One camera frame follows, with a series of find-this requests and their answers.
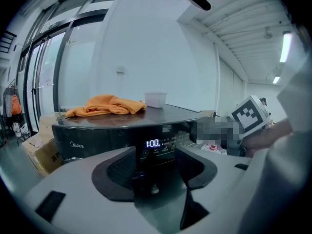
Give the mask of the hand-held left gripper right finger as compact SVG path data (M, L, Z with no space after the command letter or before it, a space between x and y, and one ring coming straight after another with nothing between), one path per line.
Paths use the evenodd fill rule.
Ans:
M253 158L177 146L177 170L187 186L183 234L237 234L255 190Z

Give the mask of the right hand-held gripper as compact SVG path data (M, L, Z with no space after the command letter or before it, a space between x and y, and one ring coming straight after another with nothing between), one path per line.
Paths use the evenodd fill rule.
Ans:
M212 116L202 119L195 128L198 144L216 145L221 154L246 156L243 140L262 129L269 120L269 113L256 95L240 102L228 116Z

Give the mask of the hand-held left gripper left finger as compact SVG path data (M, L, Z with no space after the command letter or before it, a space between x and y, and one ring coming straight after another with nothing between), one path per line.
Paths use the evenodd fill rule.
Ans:
M24 201L52 227L69 234L135 234L135 168L135 147L73 161L44 178Z

